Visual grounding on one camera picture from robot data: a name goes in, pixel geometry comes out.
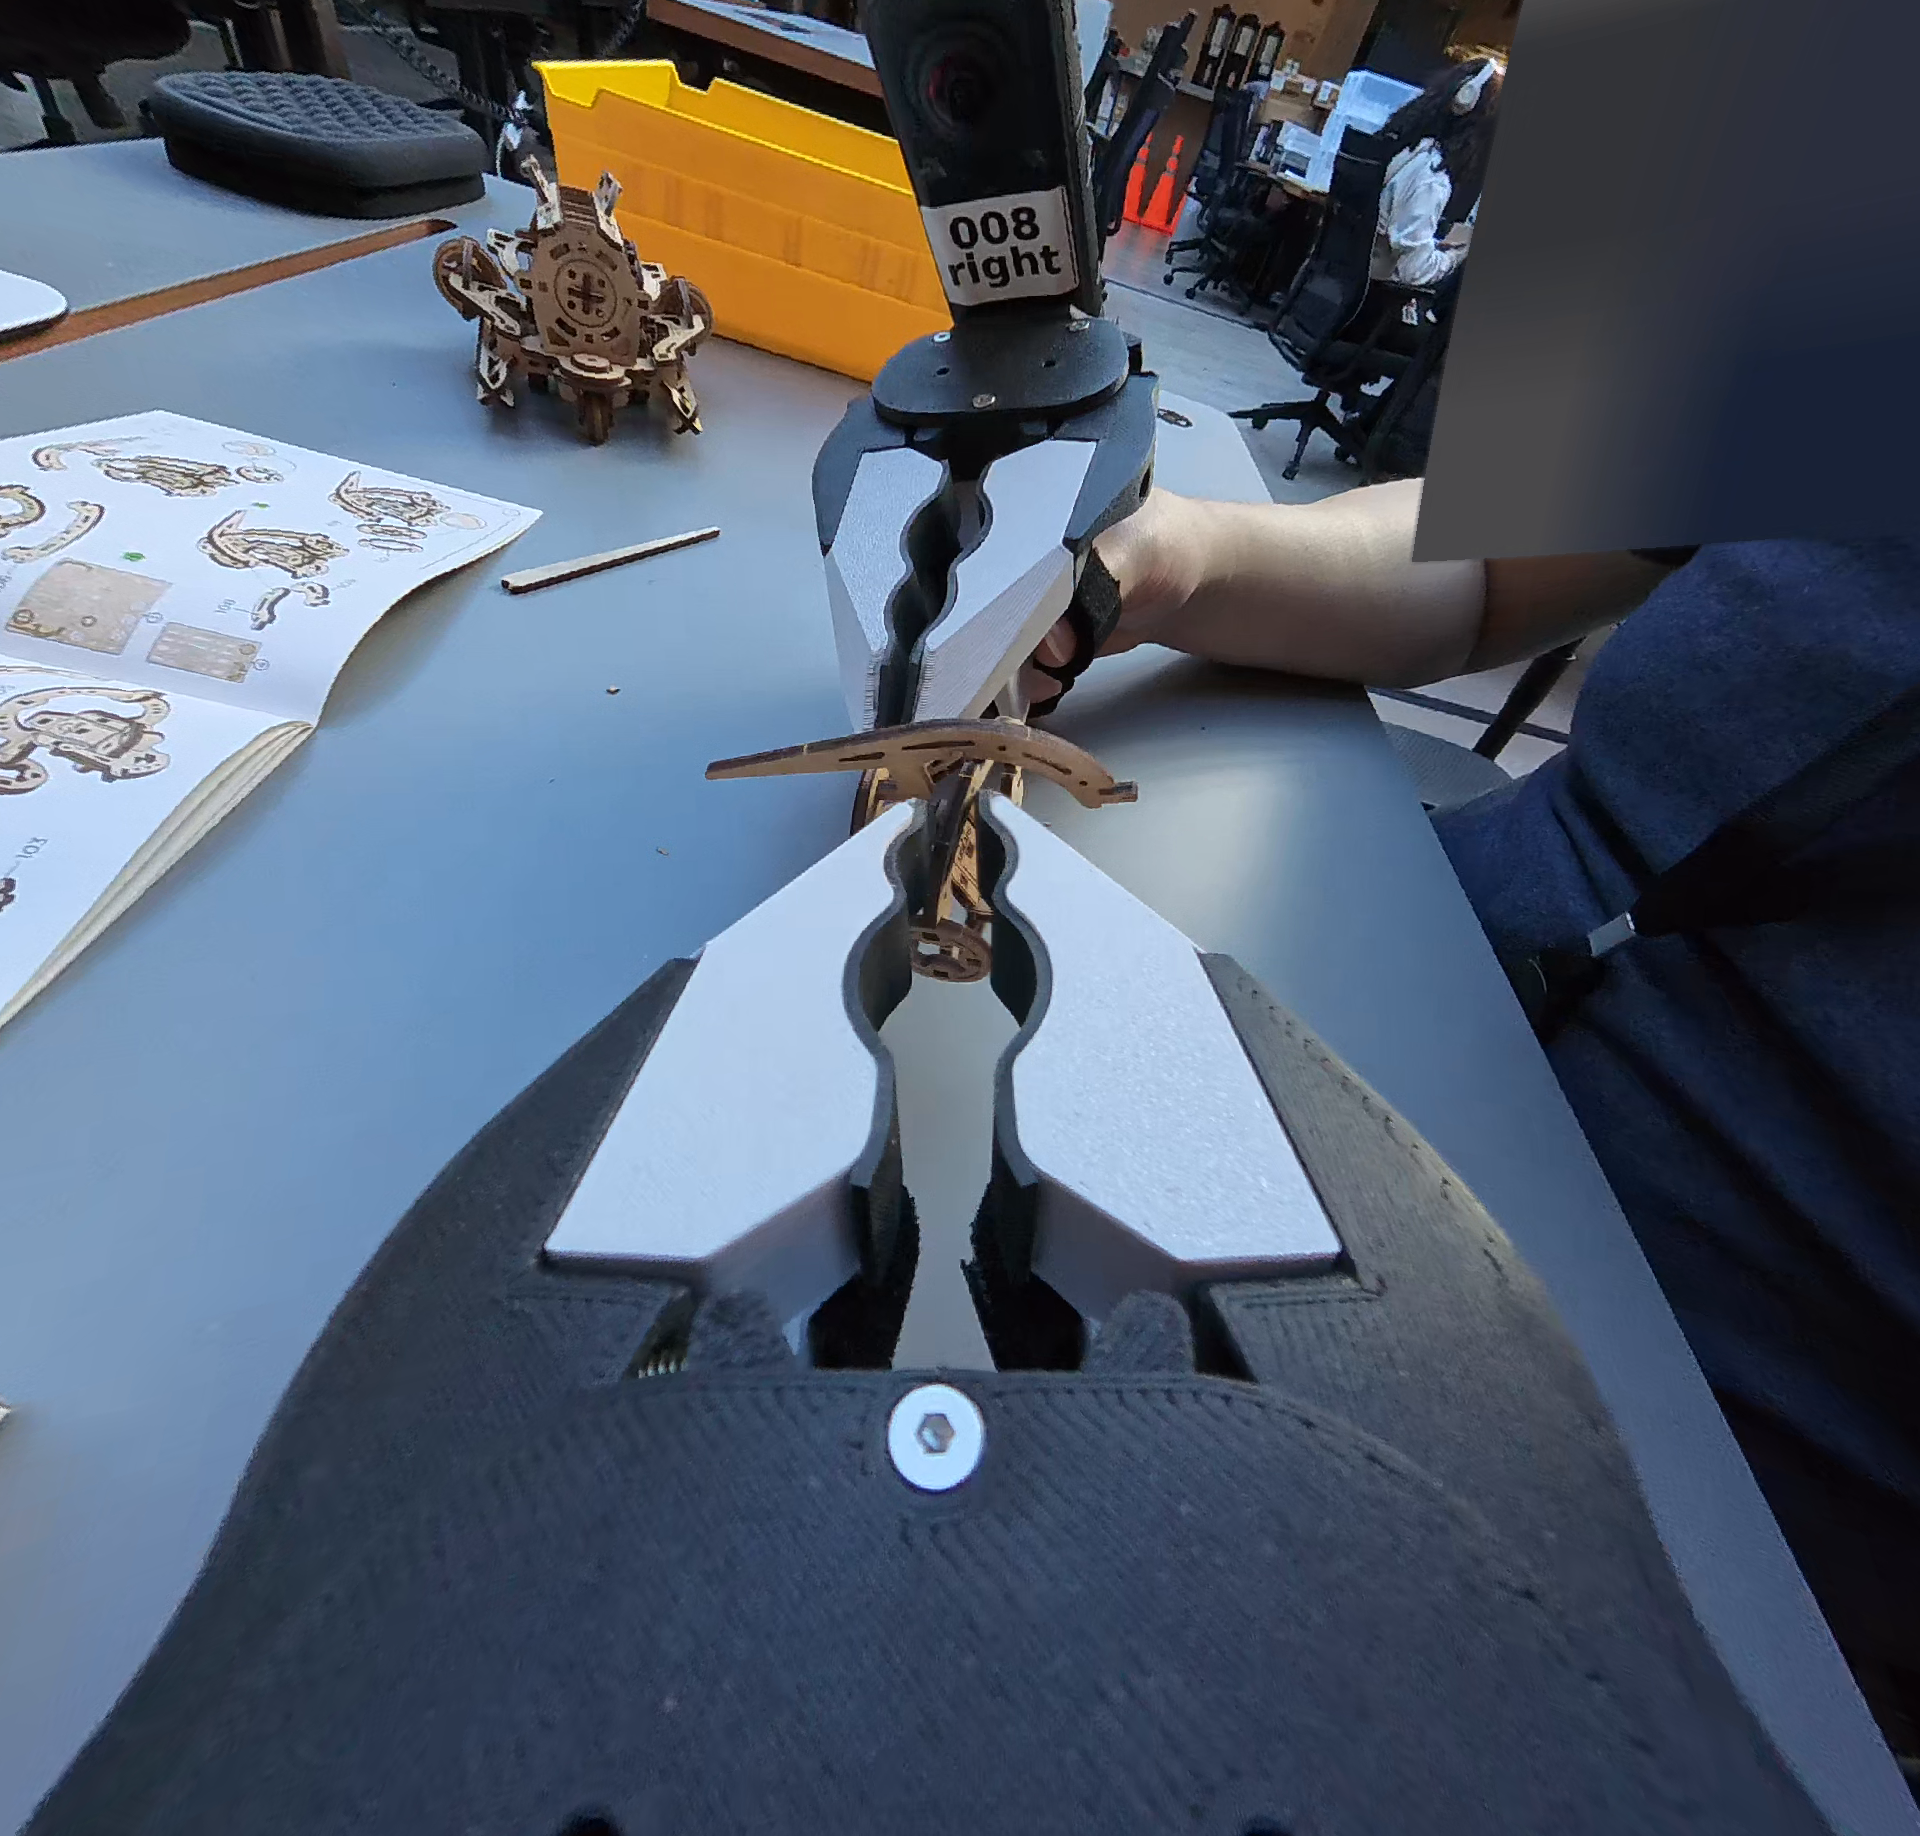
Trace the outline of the person's right hand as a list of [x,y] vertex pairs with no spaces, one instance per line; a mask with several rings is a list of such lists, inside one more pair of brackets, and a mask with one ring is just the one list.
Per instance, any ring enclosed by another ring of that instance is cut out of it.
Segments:
[[1089,549],[1087,578],[1104,568],[1117,584],[1115,627],[1099,641],[1063,617],[1043,636],[1023,672],[1041,692],[1046,680],[1074,679],[1099,656],[1161,644],[1203,661],[1259,663],[1259,629],[1229,589],[1233,564],[1266,504],[1178,496],[1155,491],[1102,531]]

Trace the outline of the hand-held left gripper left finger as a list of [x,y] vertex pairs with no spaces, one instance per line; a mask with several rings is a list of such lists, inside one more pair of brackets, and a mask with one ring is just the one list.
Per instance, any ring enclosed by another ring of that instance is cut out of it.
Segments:
[[544,1255],[755,1292],[823,1368],[887,1368],[918,1261],[894,1063],[919,806],[900,803],[713,937]]

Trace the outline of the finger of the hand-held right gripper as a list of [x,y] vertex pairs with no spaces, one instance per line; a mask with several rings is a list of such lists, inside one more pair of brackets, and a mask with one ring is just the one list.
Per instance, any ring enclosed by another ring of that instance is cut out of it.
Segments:
[[1064,526],[1092,454],[1090,442],[1055,437],[988,466],[985,533],[947,574],[947,601],[919,644],[914,719],[980,718],[1064,614]]
[[942,464],[911,448],[865,452],[824,550],[840,686],[851,729],[911,719],[913,646],[930,612],[924,558],[942,542]]

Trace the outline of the assembled wooden robot model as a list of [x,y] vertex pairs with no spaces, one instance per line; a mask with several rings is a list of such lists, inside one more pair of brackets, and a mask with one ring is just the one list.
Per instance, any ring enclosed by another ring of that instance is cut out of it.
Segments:
[[712,331],[702,288],[622,236],[614,176],[592,190],[552,182],[535,161],[525,176],[538,193],[525,228],[446,240],[435,253],[435,287],[477,324],[477,401],[512,406],[518,383],[551,390],[604,444],[614,409],[662,393],[678,428],[699,430],[688,359]]

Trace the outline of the black mesh cushion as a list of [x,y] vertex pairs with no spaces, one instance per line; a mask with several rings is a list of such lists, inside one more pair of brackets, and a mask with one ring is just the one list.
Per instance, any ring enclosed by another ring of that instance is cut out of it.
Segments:
[[145,110],[176,170],[303,215],[474,202],[490,161],[453,114],[312,72],[173,72]]

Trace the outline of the stack of yellow plastic bins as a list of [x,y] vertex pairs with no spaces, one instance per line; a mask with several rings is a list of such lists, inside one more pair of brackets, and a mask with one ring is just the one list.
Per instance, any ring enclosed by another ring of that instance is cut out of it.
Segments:
[[637,251],[719,333],[858,381],[949,324],[900,144],[664,59],[540,61],[562,182],[622,185]]

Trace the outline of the person's right forearm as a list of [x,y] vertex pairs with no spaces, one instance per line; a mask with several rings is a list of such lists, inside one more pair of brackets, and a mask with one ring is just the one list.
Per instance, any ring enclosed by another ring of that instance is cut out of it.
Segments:
[[1633,553],[1419,561],[1420,484],[1234,506],[1207,597],[1207,656],[1416,687],[1530,659],[1617,623],[1667,569]]

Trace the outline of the curved wooden model assembly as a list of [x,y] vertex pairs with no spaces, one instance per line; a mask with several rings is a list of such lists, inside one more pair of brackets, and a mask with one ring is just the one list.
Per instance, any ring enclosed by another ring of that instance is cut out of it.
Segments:
[[707,765],[710,779],[828,772],[860,772],[854,827],[895,803],[926,803],[930,860],[911,912],[913,964],[924,977],[956,983],[980,980],[989,970],[993,907],[981,879],[980,797],[1003,793],[1020,803],[1026,773],[1064,789],[1089,810],[1139,794],[1090,752],[1020,719],[911,721]]

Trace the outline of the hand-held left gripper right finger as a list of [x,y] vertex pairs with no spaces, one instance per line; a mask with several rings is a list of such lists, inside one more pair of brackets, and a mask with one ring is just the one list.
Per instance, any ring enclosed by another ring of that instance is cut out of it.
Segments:
[[1074,1368],[1134,1292],[1322,1277],[1342,1243],[1203,950],[1004,797],[996,1066],[975,1310],[998,1368]]

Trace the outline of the long background desk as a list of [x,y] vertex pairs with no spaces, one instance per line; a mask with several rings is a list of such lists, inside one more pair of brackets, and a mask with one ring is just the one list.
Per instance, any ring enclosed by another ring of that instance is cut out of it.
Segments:
[[653,32],[675,40],[672,58],[702,70],[774,68],[785,78],[883,103],[872,51],[860,30],[734,0],[643,0]]

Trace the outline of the black office chair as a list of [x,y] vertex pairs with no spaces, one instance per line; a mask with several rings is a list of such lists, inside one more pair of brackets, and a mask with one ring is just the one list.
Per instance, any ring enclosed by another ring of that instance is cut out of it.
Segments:
[[1371,288],[1379,189],[1389,157],[1382,135],[1347,133],[1335,155],[1332,182],[1314,251],[1284,296],[1268,340],[1316,390],[1305,402],[1268,405],[1247,411],[1255,428],[1266,421],[1299,421],[1294,452],[1284,480],[1294,480],[1314,430],[1328,432],[1335,457],[1356,458],[1374,469],[1369,437],[1382,406],[1356,406],[1369,383],[1391,379],[1416,359],[1416,349],[1436,343],[1427,324],[1431,294],[1391,288],[1389,305],[1362,315]]
[[1185,288],[1187,302],[1199,287],[1213,287],[1229,266],[1233,247],[1241,240],[1238,231],[1244,225],[1241,163],[1257,130],[1266,90],[1268,83],[1249,78],[1233,90],[1220,90],[1214,97],[1207,141],[1190,182],[1199,208],[1196,236],[1170,242],[1164,273],[1166,284],[1172,284],[1183,269],[1193,273]]

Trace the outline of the tapered wooden stick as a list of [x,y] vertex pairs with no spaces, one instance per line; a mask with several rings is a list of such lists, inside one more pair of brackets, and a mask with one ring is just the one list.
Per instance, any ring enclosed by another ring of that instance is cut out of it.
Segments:
[[625,544],[607,553],[569,556],[531,569],[510,571],[502,576],[502,589],[508,596],[528,596],[564,583],[580,581],[593,574],[614,571],[637,565],[639,561],[707,544],[719,536],[719,526],[693,526]]

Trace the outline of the model instruction booklet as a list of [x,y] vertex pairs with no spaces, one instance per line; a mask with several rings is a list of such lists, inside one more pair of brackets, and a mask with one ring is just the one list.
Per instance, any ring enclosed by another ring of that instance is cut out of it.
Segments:
[[7,437],[4,1018],[299,747],[396,601],[538,516],[164,411]]

